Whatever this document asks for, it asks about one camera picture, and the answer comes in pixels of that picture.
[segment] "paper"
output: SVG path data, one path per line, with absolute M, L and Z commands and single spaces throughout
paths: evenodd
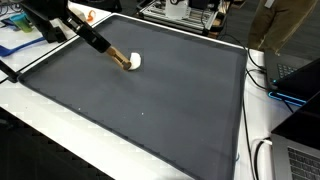
M 271 8 L 273 2 L 274 2 L 274 0 L 267 0 L 266 4 L 264 6 L 267 8 Z

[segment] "blue object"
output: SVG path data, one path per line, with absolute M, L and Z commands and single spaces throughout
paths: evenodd
M 301 107 L 303 104 L 306 103 L 306 101 L 303 101 L 303 100 L 300 100 L 300 99 L 292 98 L 292 97 L 290 97 L 290 96 L 286 96 L 286 95 L 283 95 L 283 94 L 280 94 L 280 93 L 276 93 L 276 94 L 277 94 L 278 96 L 287 97 L 287 98 L 289 98 L 289 99 L 294 99 L 294 100 L 297 100 L 298 102 L 301 102 L 301 104 L 298 104 L 298 103 L 295 103 L 295 102 L 292 102 L 292 101 L 289 101 L 289 100 L 284 100 L 284 101 L 286 101 L 287 103 L 292 104 L 292 105 L 295 105 L 295 106 L 298 106 L 298 107 Z M 269 92 L 269 93 L 268 93 L 268 96 L 269 96 L 270 98 L 273 98 L 273 99 L 282 101 L 281 98 L 273 96 L 273 95 L 272 95 L 272 92 Z
M 282 96 L 282 97 L 286 97 L 286 98 L 289 98 L 289 99 L 292 99 L 292 100 L 296 100 L 296 101 L 300 101 L 302 103 L 306 103 L 307 101 L 303 101 L 301 99 L 297 99 L 297 98 L 294 98 L 294 97 L 291 97 L 291 96 L 287 96 L 287 95 L 284 95 L 284 94 L 281 94 L 281 93 L 277 93 L 279 96 Z
M 45 40 L 44 37 L 41 37 L 41 38 L 38 38 L 38 39 L 33 40 L 31 42 L 22 44 L 21 46 L 18 46 L 18 47 L 14 48 L 14 49 L 7 49 L 7 48 L 5 48 L 5 47 L 0 45 L 0 56 L 1 57 L 9 56 L 9 55 L 15 53 L 16 51 L 18 51 L 18 50 L 20 50 L 22 48 L 25 48 L 27 46 L 30 46 L 32 44 L 35 44 L 35 43 L 38 43 L 38 42 L 41 42 L 41 41 L 44 41 L 44 40 Z

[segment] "laptop keyboard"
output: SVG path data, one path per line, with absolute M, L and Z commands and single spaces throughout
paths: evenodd
M 289 67 L 289 66 L 286 66 L 283 64 L 278 64 L 278 72 L 279 72 L 280 78 L 283 78 L 283 77 L 293 73 L 296 70 L 297 70 L 296 68 Z
M 288 148 L 293 180 L 320 180 L 320 159 Z

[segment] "person's leg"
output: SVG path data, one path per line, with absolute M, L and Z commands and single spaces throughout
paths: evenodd
M 278 0 L 274 4 L 276 6 L 275 19 L 261 48 L 279 53 L 279 50 L 312 12 L 317 1 Z
M 258 8 L 256 10 L 255 17 L 252 21 L 249 36 L 248 36 L 248 48 L 260 50 L 260 46 L 267 34 L 273 18 L 275 16 L 275 10 L 265 7 L 266 0 L 260 0 Z

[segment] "white object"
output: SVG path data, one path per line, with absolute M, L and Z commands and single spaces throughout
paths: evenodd
M 274 3 L 274 0 L 267 0 L 266 4 L 264 6 L 267 8 L 271 8 L 273 3 Z
M 129 68 L 129 70 L 135 70 L 139 68 L 141 65 L 140 55 L 138 53 L 131 53 L 130 62 L 131 62 L 131 67 Z
M 190 15 L 189 0 L 180 1 L 177 5 L 171 2 L 178 0 L 166 0 L 165 14 L 169 19 L 181 20 L 188 18 Z

